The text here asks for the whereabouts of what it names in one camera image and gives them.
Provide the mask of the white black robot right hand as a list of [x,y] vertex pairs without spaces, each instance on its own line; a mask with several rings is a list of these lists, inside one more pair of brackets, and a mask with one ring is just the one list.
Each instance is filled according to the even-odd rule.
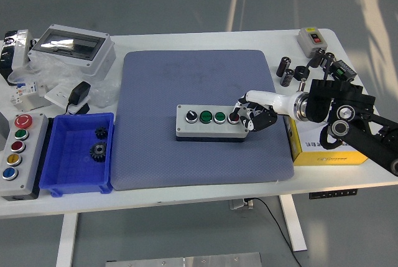
[[231,121],[238,119],[243,126],[252,132],[261,131],[277,121],[278,115],[286,115],[300,120],[297,113],[301,93],[281,95],[268,91],[250,90],[235,104],[229,114]]

